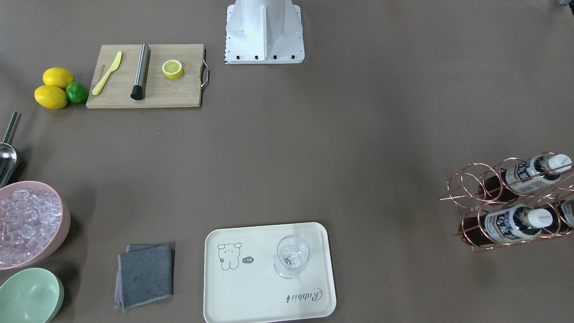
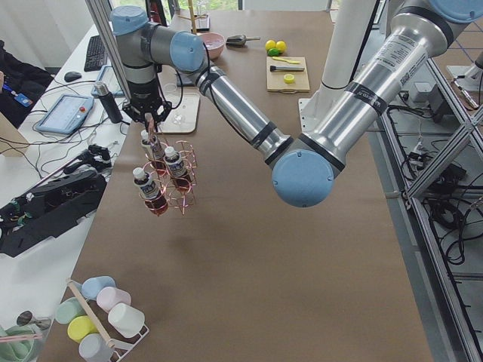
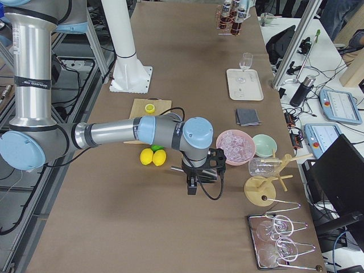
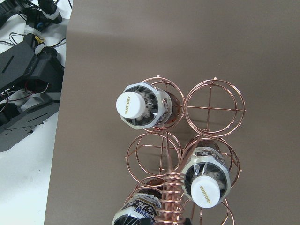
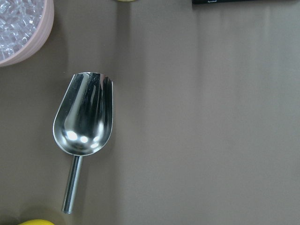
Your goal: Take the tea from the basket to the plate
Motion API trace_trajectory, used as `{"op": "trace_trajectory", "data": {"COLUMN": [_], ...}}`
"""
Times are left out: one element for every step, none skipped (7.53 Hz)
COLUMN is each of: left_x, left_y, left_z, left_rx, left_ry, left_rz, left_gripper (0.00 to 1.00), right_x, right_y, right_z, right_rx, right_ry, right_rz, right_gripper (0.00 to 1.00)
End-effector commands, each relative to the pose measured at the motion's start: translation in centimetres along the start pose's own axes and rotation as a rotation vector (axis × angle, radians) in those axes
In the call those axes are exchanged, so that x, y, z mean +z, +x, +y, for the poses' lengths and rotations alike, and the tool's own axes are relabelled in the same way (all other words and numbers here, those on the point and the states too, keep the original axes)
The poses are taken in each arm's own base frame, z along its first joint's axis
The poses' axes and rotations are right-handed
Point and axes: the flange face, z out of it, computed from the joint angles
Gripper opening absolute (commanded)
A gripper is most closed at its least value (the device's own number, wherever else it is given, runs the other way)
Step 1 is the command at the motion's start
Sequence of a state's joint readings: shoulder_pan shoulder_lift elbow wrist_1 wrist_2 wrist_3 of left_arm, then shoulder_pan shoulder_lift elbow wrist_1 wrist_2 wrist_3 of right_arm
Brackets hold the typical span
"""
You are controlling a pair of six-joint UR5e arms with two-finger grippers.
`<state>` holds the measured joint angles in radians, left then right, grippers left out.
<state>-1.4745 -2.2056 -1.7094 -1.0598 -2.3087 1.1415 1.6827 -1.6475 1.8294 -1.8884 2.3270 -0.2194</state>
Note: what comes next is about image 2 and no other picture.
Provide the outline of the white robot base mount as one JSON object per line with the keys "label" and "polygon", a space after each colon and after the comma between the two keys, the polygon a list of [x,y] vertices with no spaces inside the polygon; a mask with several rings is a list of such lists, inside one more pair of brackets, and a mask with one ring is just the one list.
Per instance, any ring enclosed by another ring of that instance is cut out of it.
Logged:
{"label": "white robot base mount", "polygon": [[303,131],[313,130],[328,115],[354,79],[378,6],[375,0],[348,0],[342,1],[335,11],[334,31],[321,85],[311,98],[300,100]]}

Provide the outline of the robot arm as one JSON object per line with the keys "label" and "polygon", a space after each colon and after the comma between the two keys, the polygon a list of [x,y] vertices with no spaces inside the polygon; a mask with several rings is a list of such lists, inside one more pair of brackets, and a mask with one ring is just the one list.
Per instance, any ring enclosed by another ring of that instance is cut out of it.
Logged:
{"label": "robot arm", "polygon": [[263,154],[278,196],[295,207],[311,207],[330,194],[348,151],[402,87],[481,16],[480,1],[403,2],[381,48],[345,87],[328,114],[296,139],[283,134],[209,60],[197,35],[152,23],[142,8],[133,5],[115,8],[111,21],[137,117],[153,113],[161,105],[156,66],[175,68]]}

